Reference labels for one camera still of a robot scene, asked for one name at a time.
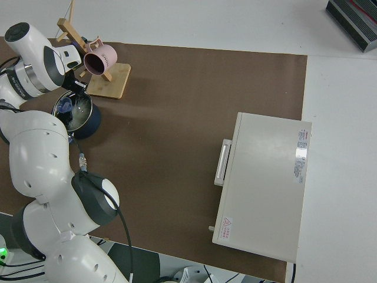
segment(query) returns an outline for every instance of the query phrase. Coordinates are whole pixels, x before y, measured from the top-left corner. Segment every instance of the white table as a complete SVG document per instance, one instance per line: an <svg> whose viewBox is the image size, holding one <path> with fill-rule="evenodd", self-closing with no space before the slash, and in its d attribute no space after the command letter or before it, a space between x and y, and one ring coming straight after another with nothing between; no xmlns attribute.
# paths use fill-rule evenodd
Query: white table
<svg viewBox="0 0 377 283"><path fill-rule="evenodd" d="M69 1L3 1L48 37ZM308 55L302 120L313 122L296 282L377 278L377 50L363 54L326 0L76 0L81 35L106 41Z"/></svg>

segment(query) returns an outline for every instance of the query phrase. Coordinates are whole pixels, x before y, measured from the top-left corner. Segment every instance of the wooden peg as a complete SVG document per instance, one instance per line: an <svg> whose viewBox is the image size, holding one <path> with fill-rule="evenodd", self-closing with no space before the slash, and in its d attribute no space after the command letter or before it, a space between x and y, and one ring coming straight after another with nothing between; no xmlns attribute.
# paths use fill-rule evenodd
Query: wooden peg
<svg viewBox="0 0 377 283"><path fill-rule="evenodd" d="M65 38L67 36L67 32L63 32L58 38L57 38L57 42L61 41L63 38Z"/></svg>
<svg viewBox="0 0 377 283"><path fill-rule="evenodd" d="M72 17L73 17L73 10L75 8L75 0L71 1L70 5L70 17L68 18L68 22L72 23Z"/></svg>
<svg viewBox="0 0 377 283"><path fill-rule="evenodd" d="M71 23L65 18L60 18L58 20L58 27L62 31L67 32L67 37L72 42L76 42L78 44L78 46L76 46L78 52L80 52L81 55L85 55L86 53L85 41L82 40L81 36L78 34L76 29L71 25Z"/></svg>
<svg viewBox="0 0 377 283"><path fill-rule="evenodd" d="M86 75L86 73L87 73L87 69L85 69L84 71L82 71L82 73L80 74L80 75L78 75L80 78L83 78L83 76L85 76Z"/></svg>

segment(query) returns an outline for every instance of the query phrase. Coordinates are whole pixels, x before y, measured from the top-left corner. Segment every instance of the white box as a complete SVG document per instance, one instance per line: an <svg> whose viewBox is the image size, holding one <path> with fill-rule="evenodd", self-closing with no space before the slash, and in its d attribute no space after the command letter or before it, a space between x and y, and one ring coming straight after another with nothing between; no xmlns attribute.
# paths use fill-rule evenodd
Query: white box
<svg viewBox="0 0 377 283"><path fill-rule="evenodd" d="M296 262L311 129L238 114L214 243Z"/></svg>

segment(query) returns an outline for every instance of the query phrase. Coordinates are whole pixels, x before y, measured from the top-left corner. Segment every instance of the green light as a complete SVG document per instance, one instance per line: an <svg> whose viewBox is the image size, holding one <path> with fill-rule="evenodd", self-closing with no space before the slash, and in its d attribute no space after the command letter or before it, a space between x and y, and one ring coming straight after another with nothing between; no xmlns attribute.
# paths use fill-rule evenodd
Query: green light
<svg viewBox="0 0 377 283"><path fill-rule="evenodd" d="M7 256L7 254L8 254L8 251L6 250L6 248L1 248L1 249L0 249L0 255L5 255L5 256Z"/></svg>

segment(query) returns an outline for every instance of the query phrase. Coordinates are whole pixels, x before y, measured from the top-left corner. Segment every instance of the pink mug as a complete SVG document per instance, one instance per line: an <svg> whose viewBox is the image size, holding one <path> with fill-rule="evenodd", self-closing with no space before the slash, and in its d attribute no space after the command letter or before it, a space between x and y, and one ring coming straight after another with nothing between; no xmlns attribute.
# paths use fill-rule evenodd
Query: pink mug
<svg viewBox="0 0 377 283"><path fill-rule="evenodd" d="M91 45L95 43L98 43L98 47L92 50ZM102 75L118 60L115 49L110 45L103 44L99 38L86 43L85 46L88 53L84 56L84 65L86 69L94 75Z"/></svg>

